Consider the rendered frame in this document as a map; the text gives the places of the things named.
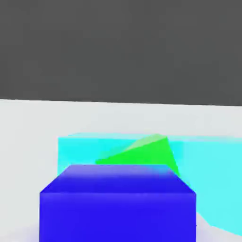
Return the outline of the small blue cube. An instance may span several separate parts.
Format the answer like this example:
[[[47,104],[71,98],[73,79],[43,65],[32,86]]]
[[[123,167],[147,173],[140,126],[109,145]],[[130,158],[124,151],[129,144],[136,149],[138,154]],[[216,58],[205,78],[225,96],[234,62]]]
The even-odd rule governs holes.
[[[196,193],[165,165],[71,165],[40,192],[39,242],[196,242]]]

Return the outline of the large cyan box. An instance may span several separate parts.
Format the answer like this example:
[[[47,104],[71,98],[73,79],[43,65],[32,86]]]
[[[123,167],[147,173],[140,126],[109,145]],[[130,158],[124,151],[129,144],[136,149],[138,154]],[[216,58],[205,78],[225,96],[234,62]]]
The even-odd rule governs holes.
[[[58,138],[57,172],[95,164],[153,134],[79,133]],[[210,225],[242,236],[242,138],[167,136],[179,177],[197,195],[197,212]]]

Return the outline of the small green cube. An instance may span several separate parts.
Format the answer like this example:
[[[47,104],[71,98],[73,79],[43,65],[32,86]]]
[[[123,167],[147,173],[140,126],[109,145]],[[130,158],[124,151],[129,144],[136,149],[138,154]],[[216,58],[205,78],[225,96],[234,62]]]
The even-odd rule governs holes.
[[[96,164],[142,164],[166,165],[176,175],[180,175],[167,136],[154,134],[141,138],[123,151],[107,158],[100,158]]]

